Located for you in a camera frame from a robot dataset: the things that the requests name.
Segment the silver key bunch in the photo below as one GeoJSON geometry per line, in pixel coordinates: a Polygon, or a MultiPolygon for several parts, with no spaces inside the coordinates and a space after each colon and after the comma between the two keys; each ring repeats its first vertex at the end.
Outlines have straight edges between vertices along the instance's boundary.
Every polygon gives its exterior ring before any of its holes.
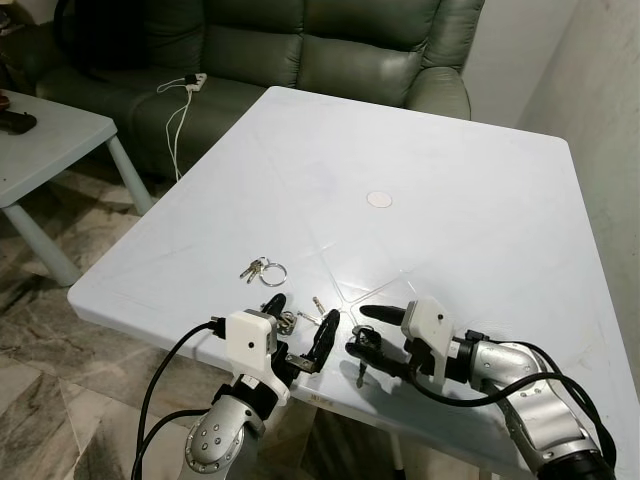
{"type": "Polygon", "coordinates": [[[279,334],[292,335],[294,332],[294,328],[296,328],[298,319],[305,319],[310,321],[310,323],[320,326],[321,319],[319,316],[307,314],[307,312],[302,311],[289,311],[285,310],[284,303],[287,301],[287,297],[284,297],[284,294],[275,294],[271,300],[278,303],[278,306],[273,308],[274,315],[276,317],[276,332],[279,334]]]}

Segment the small pale blue table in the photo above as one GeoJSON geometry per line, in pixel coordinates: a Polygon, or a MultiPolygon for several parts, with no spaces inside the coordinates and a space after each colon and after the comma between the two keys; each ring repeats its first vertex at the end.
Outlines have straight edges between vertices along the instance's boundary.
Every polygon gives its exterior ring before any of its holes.
{"type": "Polygon", "coordinates": [[[6,91],[4,96],[9,104],[0,116],[32,116],[35,125],[19,134],[0,129],[0,212],[44,262],[51,278],[69,287],[81,278],[81,270],[20,206],[20,201],[101,146],[108,148],[142,215],[154,206],[154,198],[124,150],[113,119],[24,93],[6,91]]]}

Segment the small black object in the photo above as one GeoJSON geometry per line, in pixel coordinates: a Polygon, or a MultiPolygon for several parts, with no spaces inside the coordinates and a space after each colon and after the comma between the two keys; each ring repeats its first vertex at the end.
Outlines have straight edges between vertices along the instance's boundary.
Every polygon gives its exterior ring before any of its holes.
{"type": "Polygon", "coordinates": [[[36,127],[38,120],[33,115],[19,111],[0,111],[0,131],[9,134],[24,134],[36,127]]]}

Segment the green leather sofa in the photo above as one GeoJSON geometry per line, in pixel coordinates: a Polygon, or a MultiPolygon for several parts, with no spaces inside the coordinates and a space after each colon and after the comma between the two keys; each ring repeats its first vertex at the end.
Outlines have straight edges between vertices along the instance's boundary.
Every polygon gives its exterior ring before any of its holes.
{"type": "Polygon", "coordinates": [[[52,19],[0,36],[0,86],[113,119],[141,172],[188,172],[271,87],[470,119],[485,0],[106,0],[133,67],[70,67],[52,19]],[[205,73],[201,91],[184,88],[205,73]]]}

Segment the black bag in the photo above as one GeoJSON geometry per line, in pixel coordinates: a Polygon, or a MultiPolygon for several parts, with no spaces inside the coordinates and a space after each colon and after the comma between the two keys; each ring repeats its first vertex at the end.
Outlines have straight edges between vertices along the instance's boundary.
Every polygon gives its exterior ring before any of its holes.
{"type": "Polygon", "coordinates": [[[128,31],[116,24],[119,12],[106,0],[86,0],[88,12],[73,13],[76,0],[56,1],[52,13],[52,38],[70,67],[92,81],[106,83],[100,70],[120,70],[137,63],[128,31]]]}

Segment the black headed key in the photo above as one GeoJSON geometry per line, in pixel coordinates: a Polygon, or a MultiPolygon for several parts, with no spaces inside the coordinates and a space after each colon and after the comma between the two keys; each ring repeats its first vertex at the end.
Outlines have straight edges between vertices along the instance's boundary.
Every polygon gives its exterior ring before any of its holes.
{"type": "MultiPolygon", "coordinates": [[[[371,326],[357,326],[357,328],[352,330],[352,335],[353,334],[379,334],[381,337],[381,334],[378,332],[378,330],[371,328],[371,326]]],[[[356,376],[357,388],[364,387],[367,370],[369,370],[369,366],[358,362],[358,372],[356,376]]]]}

